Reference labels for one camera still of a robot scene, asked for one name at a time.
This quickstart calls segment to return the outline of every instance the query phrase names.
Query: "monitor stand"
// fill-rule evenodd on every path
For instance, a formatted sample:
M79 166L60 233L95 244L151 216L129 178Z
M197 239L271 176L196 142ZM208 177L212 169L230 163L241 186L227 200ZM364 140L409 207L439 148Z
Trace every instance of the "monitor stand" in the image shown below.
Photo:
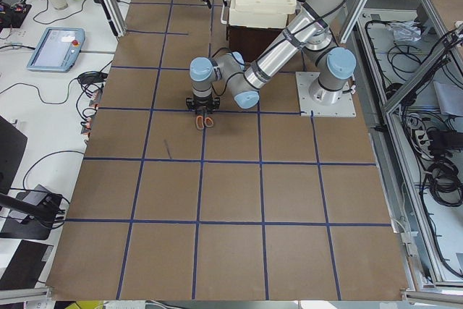
M38 185L36 189L48 191L46 188L40 185ZM29 192L19 192L16 196L16 199L24 200L28 194ZM61 197L58 195L47 195L46 197L49 197L56 206L59 206L61 203ZM43 211L49 211L50 208L43 204L43 202L44 200L37 205L37 208ZM50 232L50 228L45 228L39 221L28 216L22 223L18 222L16 219L5 220L3 228L0 232L0 237L9 239L47 240Z

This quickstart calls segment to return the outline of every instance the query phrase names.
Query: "black monitor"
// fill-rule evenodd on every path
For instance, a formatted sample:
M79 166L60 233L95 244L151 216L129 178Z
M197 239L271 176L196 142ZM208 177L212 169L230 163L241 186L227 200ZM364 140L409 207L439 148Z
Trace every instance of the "black monitor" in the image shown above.
M27 138L0 116L0 193L8 194L26 149Z
M44 240L49 236L50 228L54 225L61 198L52 195L40 185L32 191L35 193L39 190L45 195L36 204L27 202L26 197L30 194L30 190L19 192L16 198L8 196L20 167L26 143L26 136L0 117L0 208L11 210L9 218L4 222L0 231L0 237ZM23 213L24 218L13 218L11 216L13 211Z

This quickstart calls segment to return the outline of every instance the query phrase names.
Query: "blue joint cap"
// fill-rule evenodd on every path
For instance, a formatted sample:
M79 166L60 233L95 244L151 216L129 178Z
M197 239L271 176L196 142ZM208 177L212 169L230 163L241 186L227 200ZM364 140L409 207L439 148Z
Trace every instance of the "blue joint cap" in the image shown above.
M357 60L354 54L342 47L330 51L326 63L330 72L340 80L347 80L354 74Z
M255 90L247 90L246 92L236 94L234 101L237 102L241 109L249 109L258 103L259 93L257 93Z
M207 80L213 71L212 63L205 57L198 57L191 61L190 77L195 82Z
M233 52L231 54L239 62L239 65L240 65L241 69L244 69L245 68L245 60L243 59L243 56L241 55L241 53L235 51L235 52Z

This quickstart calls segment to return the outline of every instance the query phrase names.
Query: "metal shelf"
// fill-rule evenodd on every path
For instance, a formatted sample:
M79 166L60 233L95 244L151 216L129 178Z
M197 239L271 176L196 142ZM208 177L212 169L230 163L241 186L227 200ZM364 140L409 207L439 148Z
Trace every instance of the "metal shelf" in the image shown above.
M403 76L404 80L407 80L405 82L403 80L400 80L397 76L395 76L394 72L391 71L391 66L387 59L387 52L394 45L394 37L392 32L387 31L384 25L372 24L371 27L369 27L369 34L374 45L374 52L372 51L370 42L368 40L367 32L365 30L365 25L371 20L407 21L413 20L414 18L416 18L416 13L411 11L365 9L358 20L358 33L360 36L360 40L362 41L362 44L364 46L364 52L367 57L368 65L370 66L370 70L373 73L373 81L375 83L376 90L378 91L380 105L383 111L383 117L388 126L389 134L391 136L396 158L399 162L403 180L407 187L409 198L411 200L414 214L416 216L420 231L422 232L422 239L427 252L427 257L425 258L430 263L433 283L436 286L452 285L454 287L463 287L463 280L457 278L453 274L450 274L450 272L445 269L442 262L438 258L438 251L433 241L433 234L430 230L428 221L426 219L426 213L421 204L418 190L415 187L415 184L420 182L422 173L420 172L420 168L415 160L415 155L407 139L405 138L404 130L402 128L402 124L399 120L399 117L396 115L396 111L399 108L400 103L394 103L393 106L388 109L388 104L391 104L391 101L388 101L386 97L385 90L383 87L385 83L383 82L383 77L381 76L379 69L381 69L383 71L383 74L387 76L392 82L400 82L404 83L404 85L411 85L412 87L414 87L416 83L419 82L420 78L415 78L415 74L409 74L408 76ZM410 45L413 45L416 48L413 49L413 53L417 55L419 54L427 56L430 52L431 47L438 40L439 36L439 34L427 35L425 37L425 40L421 42L418 41L415 43L409 43ZM376 63L376 59L380 59L379 66ZM420 67L419 69L417 69L417 77L419 77L418 75L420 74L419 70L424 68L425 67ZM452 69L453 72L456 75L458 75L456 68L454 67ZM445 81L449 83L444 74L436 74L435 80L441 82ZM432 85L429 85L418 96L413 110L418 112L439 112L438 102ZM463 122L459 126L461 126L460 129L463 130ZM463 155L459 156L459 160L458 162L455 161L455 164L458 165L459 168L463 168ZM433 217L433 220L435 220L437 230L440 232L444 231L443 233L441 233L443 234L441 238L443 240L442 243L445 244L447 250L451 250L451 252L448 253L452 254L452 257L449 257L451 258L449 262L451 263L453 268L458 269L459 264L458 260L456 259L456 252L458 252L459 250L463 250L463 239L461 243L455 242L455 240L452 240L451 235L452 233L463 235L463 224L458 223L458 221L462 220L463 207L457 208L458 210L454 209L451 213L449 213L449 208L439 206L437 203L431 202L431 200L432 198L430 200L426 198L426 205L431 206L433 211L436 213ZM446 232L448 226L451 226L450 233Z

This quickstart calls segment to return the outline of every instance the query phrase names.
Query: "plastic bag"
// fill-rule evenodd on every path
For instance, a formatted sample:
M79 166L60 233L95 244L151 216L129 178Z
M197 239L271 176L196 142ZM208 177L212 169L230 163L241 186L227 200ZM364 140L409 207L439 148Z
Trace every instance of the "plastic bag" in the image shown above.
M413 21L389 23L388 30L394 32L395 41L419 41L421 39L421 29Z

